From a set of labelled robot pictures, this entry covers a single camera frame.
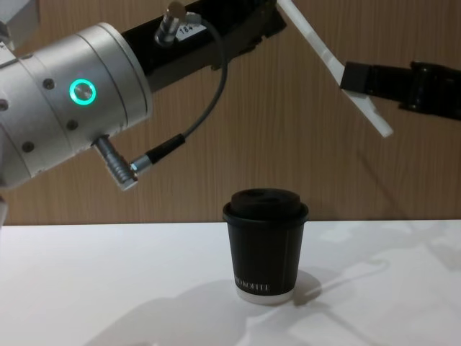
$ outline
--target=wood panel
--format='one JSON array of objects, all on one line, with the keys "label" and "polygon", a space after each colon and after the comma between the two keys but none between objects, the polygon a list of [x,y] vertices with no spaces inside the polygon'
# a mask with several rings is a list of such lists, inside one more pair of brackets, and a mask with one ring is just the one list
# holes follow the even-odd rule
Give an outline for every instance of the wood panel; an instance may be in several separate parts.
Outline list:
[{"label": "wood panel", "polygon": [[[105,21],[119,30],[161,14],[168,1],[42,0],[42,25],[24,49]],[[461,69],[458,0],[296,1],[341,61]],[[154,96],[152,120],[115,145],[134,158],[185,129],[219,75],[205,69]],[[395,129],[382,139],[290,25],[235,60],[213,117],[187,146],[142,178],[115,187],[88,151],[4,193],[9,224],[216,221],[233,192],[299,192],[314,220],[459,218],[461,123],[376,105]]]}]

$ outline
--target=table surface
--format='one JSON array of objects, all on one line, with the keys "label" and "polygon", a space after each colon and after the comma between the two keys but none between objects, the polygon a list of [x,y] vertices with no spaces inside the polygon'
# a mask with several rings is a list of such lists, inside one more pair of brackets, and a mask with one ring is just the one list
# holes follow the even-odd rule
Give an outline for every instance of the table surface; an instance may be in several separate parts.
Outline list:
[{"label": "table surface", "polygon": [[266,307],[222,223],[5,227],[0,345],[458,345],[460,229],[307,223],[295,299]]}]

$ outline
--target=white cup base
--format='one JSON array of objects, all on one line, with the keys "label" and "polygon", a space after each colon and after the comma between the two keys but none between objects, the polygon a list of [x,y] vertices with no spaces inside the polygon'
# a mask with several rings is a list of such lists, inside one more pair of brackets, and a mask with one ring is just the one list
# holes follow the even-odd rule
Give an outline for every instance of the white cup base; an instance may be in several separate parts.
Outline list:
[{"label": "white cup base", "polygon": [[245,292],[238,287],[236,287],[236,289],[240,298],[258,305],[279,305],[286,303],[293,297],[293,294],[295,293],[295,289],[292,289],[290,292],[279,294],[278,296],[257,296],[256,294]]}]

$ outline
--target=metal connector plug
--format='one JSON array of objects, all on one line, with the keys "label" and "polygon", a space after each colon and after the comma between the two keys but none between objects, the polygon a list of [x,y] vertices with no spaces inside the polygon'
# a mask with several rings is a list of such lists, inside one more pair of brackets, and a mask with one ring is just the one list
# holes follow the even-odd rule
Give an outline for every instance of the metal connector plug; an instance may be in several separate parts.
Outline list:
[{"label": "metal connector plug", "polygon": [[129,190],[138,183],[131,166],[117,152],[107,136],[99,138],[93,146],[106,161],[107,168],[122,191]]},{"label": "metal connector plug", "polygon": [[177,1],[168,6],[164,19],[161,21],[154,37],[158,45],[164,48],[173,45],[179,27],[186,21],[186,14],[187,11],[184,5]]}]

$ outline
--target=cable connector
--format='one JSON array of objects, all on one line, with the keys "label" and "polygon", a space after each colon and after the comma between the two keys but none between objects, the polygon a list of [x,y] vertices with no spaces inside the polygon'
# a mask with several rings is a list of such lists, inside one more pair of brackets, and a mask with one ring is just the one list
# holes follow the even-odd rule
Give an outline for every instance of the cable connector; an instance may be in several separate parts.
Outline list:
[{"label": "cable connector", "polygon": [[131,164],[131,169],[137,176],[150,169],[154,164],[167,157],[173,151],[186,143],[186,138],[179,134],[162,143],[160,146],[148,151]]},{"label": "cable connector", "polygon": [[178,1],[170,3],[160,27],[154,35],[155,41],[163,48],[171,47],[181,24],[186,20],[186,8]]},{"label": "cable connector", "polygon": [[138,183],[138,178],[130,168],[130,165],[117,152],[112,143],[110,143],[109,136],[98,138],[94,142],[93,147],[106,162],[110,174],[122,191],[129,190]]}]

